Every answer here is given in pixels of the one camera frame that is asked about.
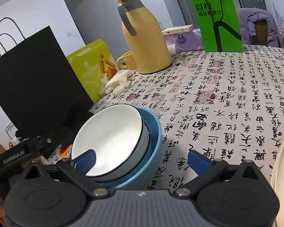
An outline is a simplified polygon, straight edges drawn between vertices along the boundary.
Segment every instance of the tablecloth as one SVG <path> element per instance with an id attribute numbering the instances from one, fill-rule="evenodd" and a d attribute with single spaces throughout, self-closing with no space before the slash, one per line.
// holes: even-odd
<path id="1" fill-rule="evenodd" d="M 187 164 L 192 149 L 230 164 L 251 159 L 270 180 L 284 141 L 284 49 L 185 52 L 161 72 L 136 71 L 131 88 L 103 96 L 91 111 L 119 103 L 152 110 L 162 126 L 161 164 L 147 189 L 174 191 L 196 177 Z"/>

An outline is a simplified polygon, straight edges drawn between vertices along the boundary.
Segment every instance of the yellow thermos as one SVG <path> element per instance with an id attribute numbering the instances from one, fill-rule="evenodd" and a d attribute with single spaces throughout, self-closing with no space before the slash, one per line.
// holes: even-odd
<path id="1" fill-rule="evenodd" d="M 161 71 L 171 57 L 158 21 L 140 0 L 117 0 L 122 30 L 141 74 Z"/>

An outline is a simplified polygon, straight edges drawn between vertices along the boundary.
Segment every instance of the mug handle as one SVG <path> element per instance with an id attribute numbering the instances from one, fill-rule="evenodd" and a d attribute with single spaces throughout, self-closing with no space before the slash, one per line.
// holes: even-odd
<path id="1" fill-rule="evenodd" d="M 126 65 L 123 65 L 121 63 L 121 60 L 123 59 L 123 56 L 121 56 L 119 59 L 117 59 L 117 66 L 121 69 L 128 69 L 128 67 Z"/>

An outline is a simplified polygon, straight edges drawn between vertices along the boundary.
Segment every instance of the mug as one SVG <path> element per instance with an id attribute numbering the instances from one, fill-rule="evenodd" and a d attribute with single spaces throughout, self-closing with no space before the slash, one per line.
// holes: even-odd
<path id="1" fill-rule="evenodd" d="M 121 60 L 124 59 L 125 64 L 123 65 L 121 63 Z M 125 53 L 124 55 L 122 55 L 119 59 L 117 59 L 117 66 L 121 69 L 129 69 L 131 71 L 138 69 L 135 59 L 133 57 L 133 54 L 131 53 L 131 51 Z"/>

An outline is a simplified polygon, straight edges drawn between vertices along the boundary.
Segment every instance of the orange figure on box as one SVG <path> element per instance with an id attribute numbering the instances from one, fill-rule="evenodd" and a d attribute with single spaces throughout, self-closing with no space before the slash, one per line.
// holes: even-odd
<path id="1" fill-rule="evenodd" d="M 111 80 L 113 76 L 115 76 L 115 74 L 117 73 L 116 66 L 107 59 L 103 60 L 104 59 L 103 54 L 99 55 L 99 59 L 100 59 L 99 60 L 100 72 L 106 73 L 107 80 L 108 81 Z M 104 62 L 108 65 L 106 70 L 104 68 Z"/>

